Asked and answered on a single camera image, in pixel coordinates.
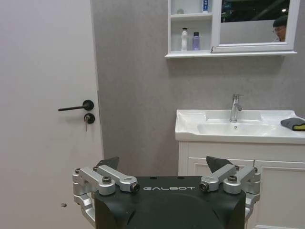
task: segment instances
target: mirror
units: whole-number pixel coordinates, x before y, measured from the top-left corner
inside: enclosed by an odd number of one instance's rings
[[[285,42],[290,0],[222,0],[220,44]]]

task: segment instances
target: screw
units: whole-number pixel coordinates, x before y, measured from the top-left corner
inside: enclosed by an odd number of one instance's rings
[[[199,188],[202,192],[207,192],[210,189],[210,186],[208,183],[202,183],[199,185]]]
[[[110,184],[111,183],[111,177],[103,177],[102,182],[104,184]]]
[[[141,186],[138,183],[134,183],[130,187],[130,190],[131,190],[132,193],[137,193],[138,191],[140,191],[140,187]]]
[[[236,183],[237,182],[237,177],[236,176],[229,176],[228,181],[230,181],[232,183]]]

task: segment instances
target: black door handle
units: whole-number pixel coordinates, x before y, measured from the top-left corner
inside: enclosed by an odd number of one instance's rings
[[[77,110],[77,109],[85,109],[86,111],[90,111],[93,108],[94,108],[94,103],[91,100],[85,100],[82,103],[82,106],[60,108],[60,109],[58,109],[58,111],[70,111],[70,110]]]

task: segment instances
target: sink basin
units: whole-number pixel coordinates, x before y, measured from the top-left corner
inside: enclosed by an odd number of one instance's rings
[[[297,117],[294,111],[238,113],[229,121],[230,110],[177,110],[175,136],[178,141],[305,144],[305,132],[281,126],[281,120]]]

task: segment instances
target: white door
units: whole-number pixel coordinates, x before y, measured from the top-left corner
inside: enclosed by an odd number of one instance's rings
[[[85,132],[85,110],[57,109],[87,99]],[[0,1],[0,107],[0,228],[92,228],[72,195],[103,158],[90,0]]]
[[[305,228],[305,163],[255,161],[261,173],[261,200],[248,229]]]

